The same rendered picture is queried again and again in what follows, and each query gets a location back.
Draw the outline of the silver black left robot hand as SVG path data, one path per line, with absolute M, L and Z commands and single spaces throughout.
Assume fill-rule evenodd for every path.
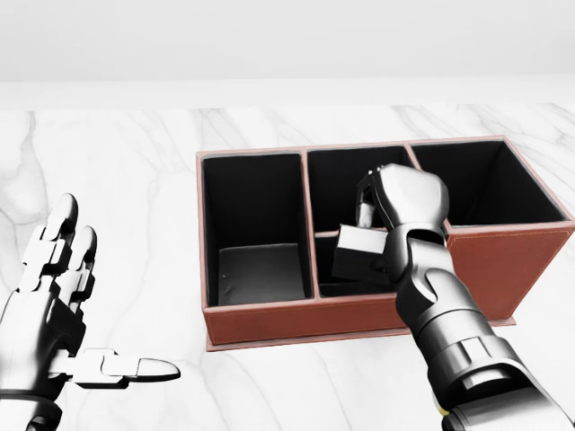
M 24 271 L 0 317 L 0 395 L 55 400 L 66 382 L 85 389 L 125 389 L 180 377 L 165 360 L 82 349 L 82 302 L 93 292 L 97 235 L 77 231 L 78 205 L 64 194 L 23 255 Z

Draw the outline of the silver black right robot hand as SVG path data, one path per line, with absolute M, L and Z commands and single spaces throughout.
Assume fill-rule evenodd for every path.
M 448 191 L 435 174 L 390 163 L 358 185 L 356 223 L 343 224 L 333 256 L 334 277 L 390 284 L 410 265 L 410 239 L 446 244 Z

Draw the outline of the red-brown desk caddy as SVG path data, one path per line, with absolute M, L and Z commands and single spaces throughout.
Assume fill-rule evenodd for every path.
M 494 326 L 575 233 L 568 209 L 504 136 L 210 151 L 197 156 L 208 349 L 403 334 L 384 281 L 336 278 L 339 227 L 367 172 L 397 163 L 449 191 L 456 274 Z

